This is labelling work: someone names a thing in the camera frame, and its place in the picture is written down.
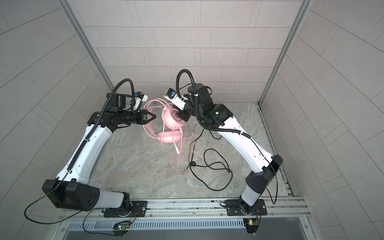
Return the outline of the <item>pink headphones with cable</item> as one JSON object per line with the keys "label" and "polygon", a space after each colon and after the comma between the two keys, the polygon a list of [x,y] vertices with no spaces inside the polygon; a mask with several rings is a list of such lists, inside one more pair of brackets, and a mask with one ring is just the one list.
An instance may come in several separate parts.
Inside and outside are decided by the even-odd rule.
{"label": "pink headphones with cable", "polygon": [[[188,160],[195,151],[192,150],[185,158],[182,158],[182,150],[188,140],[193,143],[197,139],[195,134],[191,133],[188,135],[188,127],[185,125],[185,122],[178,116],[179,111],[176,109],[176,107],[172,106],[170,103],[167,103],[164,100],[150,100],[144,105],[143,109],[147,110],[149,113],[152,113],[154,109],[161,110],[160,117],[163,123],[162,129],[157,131],[153,123],[150,122],[143,126],[144,131],[151,138],[161,143],[161,146],[164,150],[164,157],[168,160],[171,167],[175,169],[178,174],[183,175],[188,171],[189,167],[185,167],[184,170],[181,170],[181,163]],[[171,144],[174,146],[176,153],[173,160],[171,160],[165,144]]]}

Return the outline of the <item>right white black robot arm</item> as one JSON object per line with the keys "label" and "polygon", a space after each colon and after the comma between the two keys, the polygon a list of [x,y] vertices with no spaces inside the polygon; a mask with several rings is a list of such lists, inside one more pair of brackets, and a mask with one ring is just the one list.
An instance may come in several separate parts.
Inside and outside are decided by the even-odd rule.
{"label": "right white black robot arm", "polygon": [[182,110],[182,118],[197,118],[198,123],[206,130],[217,132],[224,137],[246,160],[251,173],[246,177],[246,188],[240,196],[240,209],[246,215],[253,212],[257,200],[283,163],[280,155],[272,155],[263,149],[240,125],[234,114],[223,104],[215,104],[203,84],[191,84],[188,100]]}

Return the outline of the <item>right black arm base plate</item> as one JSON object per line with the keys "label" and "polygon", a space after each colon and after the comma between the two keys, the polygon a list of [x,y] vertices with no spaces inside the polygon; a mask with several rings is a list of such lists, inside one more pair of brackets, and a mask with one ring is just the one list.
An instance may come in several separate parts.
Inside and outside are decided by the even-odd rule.
{"label": "right black arm base plate", "polygon": [[241,208],[241,202],[238,199],[225,200],[220,202],[220,206],[227,210],[228,216],[266,216],[268,214],[265,201],[262,199],[256,201],[249,213]]}

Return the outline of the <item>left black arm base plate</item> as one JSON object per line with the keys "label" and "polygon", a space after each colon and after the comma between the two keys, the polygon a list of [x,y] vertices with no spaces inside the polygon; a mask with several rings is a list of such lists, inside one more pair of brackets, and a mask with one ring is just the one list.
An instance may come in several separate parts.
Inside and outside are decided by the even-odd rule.
{"label": "left black arm base plate", "polygon": [[106,208],[102,213],[104,218],[140,218],[145,216],[147,204],[147,201],[124,201],[119,208]]}

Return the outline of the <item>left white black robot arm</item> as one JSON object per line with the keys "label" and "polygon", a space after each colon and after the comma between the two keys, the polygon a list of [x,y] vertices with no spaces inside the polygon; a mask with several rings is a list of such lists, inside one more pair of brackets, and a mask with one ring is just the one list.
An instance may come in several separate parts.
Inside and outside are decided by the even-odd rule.
{"label": "left white black robot arm", "polygon": [[43,192],[52,204],[59,209],[88,212],[92,209],[105,209],[108,214],[126,216],[131,212],[130,196],[125,192],[102,191],[89,185],[90,177],[100,158],[102,150],[118,128],[132,124],[145,125],[156,115],[141,110],[147,95],[137,92],[133,95],[132,110],[125,109],[126,95],[107,94],[105,111],[91,115],[81,143],[66,167],[53,180],[46,180]]}

